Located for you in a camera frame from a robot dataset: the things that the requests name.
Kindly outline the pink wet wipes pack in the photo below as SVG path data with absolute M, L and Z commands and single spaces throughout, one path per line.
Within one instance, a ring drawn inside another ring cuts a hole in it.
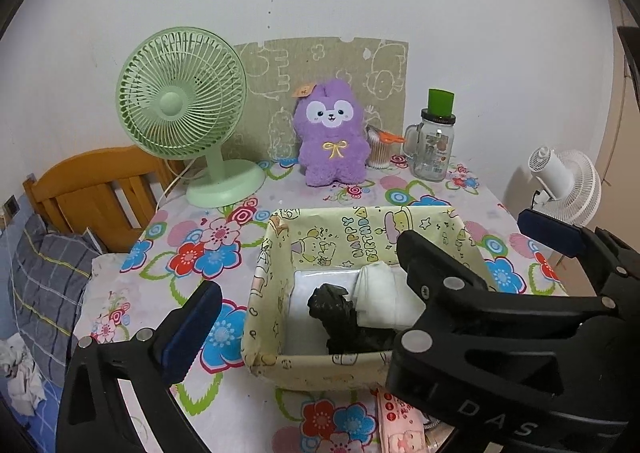
M 411 405 L 378 388 L 378 428 L 383 453 L 436 452 L 438 445 L 424 429 L 423 416 Z

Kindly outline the black soft object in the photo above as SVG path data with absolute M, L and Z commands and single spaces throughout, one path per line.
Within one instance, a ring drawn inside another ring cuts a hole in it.
M 309 315 L 319 320 L 328 334 L 330 355 L 355 355 L 393 348 L 397 331 L 360 326 L 354 303 L 346 299 L 348 291 L 340 285 L 322 284 L 307 301 Z

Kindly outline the crumpled white cloth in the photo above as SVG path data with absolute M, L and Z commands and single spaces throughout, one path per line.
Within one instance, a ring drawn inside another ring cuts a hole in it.
M 21 415 L 34 416 L 47 396 L 38 366 L 20 334 L 1 340 L 0 363 L 12 407 Z

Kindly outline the white standing fan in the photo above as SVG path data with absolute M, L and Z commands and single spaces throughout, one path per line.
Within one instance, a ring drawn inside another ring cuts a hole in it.
M 601 179 L 585 153 L 542 146 L 529 155 L 527 166 L 540 187 L 533 197 L 533 210 L 578 227 L 596 216 Z

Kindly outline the floral tablecloth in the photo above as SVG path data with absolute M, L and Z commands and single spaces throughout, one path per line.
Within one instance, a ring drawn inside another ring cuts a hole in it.
M 564 294 L 541 247 L 521 235 L 514 218 L 472 172 L 452 163 L 440 182 L 413 177 L 395 155 L 371 168 L 361 184 L 310 188 L 290 160 L 265 162 L 266 179 L 249 198 L 199 210 L 177 198 L 152 218 L 127 256 L 96 260 L 77 337 L 99 343 L 131 338 L 157 327 L 201 283 L 222 291 L 218 320 L 186 378 L 171 395 L 214 452 L 376 452 L 380 449 L 378 403 L 373 386 L 347 390 L 288 390 L 250 373 L 241 346 L 250 288 L 269 218 L 276 210 L 355 206 L 444 206 L 454 209 L 500 291 Z M 322 325 L 309 317 L 307 300 L 317 285 L 352 286 L 352 273 L 322 274 L 303 285 L 303 307 L 288 315 L 302 320 L 314 338 L 288 336 L 288 355 L 326 352 Z

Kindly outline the grey plaid pillow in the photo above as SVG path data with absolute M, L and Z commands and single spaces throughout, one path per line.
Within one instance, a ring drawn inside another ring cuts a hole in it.
M 64 234 L 40 215 L 26 221 L 11 261 L 9 297 L 17 331 L 43 377 L 63 387 L 75 325 L 100 254 L 85 234 Z

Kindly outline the white folded cloth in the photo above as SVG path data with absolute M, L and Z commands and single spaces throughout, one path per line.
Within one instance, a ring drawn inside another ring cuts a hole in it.
M 384 261 L 363 267 L 352 290 L 357 324 L 368 329 L 410 329 L 425 309 L 408 286 L 407 273 Z

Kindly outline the glass jar green lid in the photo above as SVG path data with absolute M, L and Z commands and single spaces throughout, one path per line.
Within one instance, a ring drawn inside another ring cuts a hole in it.
M 454 93 L 430 89 L 420 122 L 406 128 L 402 143 L 414 176 L 434 182 L 445 179 L 454 144 L 454 124 Z

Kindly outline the cotton swab container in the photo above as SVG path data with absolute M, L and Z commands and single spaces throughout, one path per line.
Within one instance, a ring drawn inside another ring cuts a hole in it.
M 384 168 L 390 164 L 394 147 L 401 146 L 405 142 L 404 137 L 386 132 L 372 125 L 366 127 L 366 136 L 370 147 L 367 165 L 376 169 Z

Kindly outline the yellow cartoon fabric storage box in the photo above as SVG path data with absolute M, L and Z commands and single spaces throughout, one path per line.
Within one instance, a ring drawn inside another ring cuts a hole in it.
M 303 285 L 322 274 L 352 273 L 370 262 L 397 265 L 396 242 L 414 230 L 497 284 L 463 220 L 444 206 L 355 206 L 276 210 L 269 218 L 250 288 L 241 352 L 250 373 L 288 390 L 358 389 L 385 381 L 390 353 L 288 355 L 285 342 L 314 336 L 288 315 L 304 306 Z

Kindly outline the purple plush toy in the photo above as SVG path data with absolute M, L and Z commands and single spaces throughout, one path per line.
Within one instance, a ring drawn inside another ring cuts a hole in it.
M 308 187 L 361 184 L 366 179 L 370 147 L 363 108 L 349 83 L 335 78 L 314 86 L 297 100 L 293 124 L 300 141 L 298 162 Z

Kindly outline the green desk fan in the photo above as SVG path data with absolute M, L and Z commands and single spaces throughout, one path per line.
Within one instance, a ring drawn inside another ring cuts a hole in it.
M 151 35 L 130 54 L 115 100 L 122 128 L 142 150 L 167 161 L 204 158 L 206 167 L 186 186 L 186 199 L 214 208 L 247 198 L 265 181 L 256 163 L 222 157 L 246 94 L 235 49 L 210 31 L 179 26 Z

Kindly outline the green cartoon backing board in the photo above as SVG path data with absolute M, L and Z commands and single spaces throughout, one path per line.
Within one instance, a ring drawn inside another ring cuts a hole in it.
M 409 44 L 355 37 L 297 37 L 235 47 L 246 73 L 241 121 L 222 146 L 227 160 L 254 162 L 295 158 L 299 138 L 294 113 L 302 100 L 317 99 L 337 114 L 334 102 L 350 89 L 362 109 L 363 126 L 398 135 L 404 130 Z

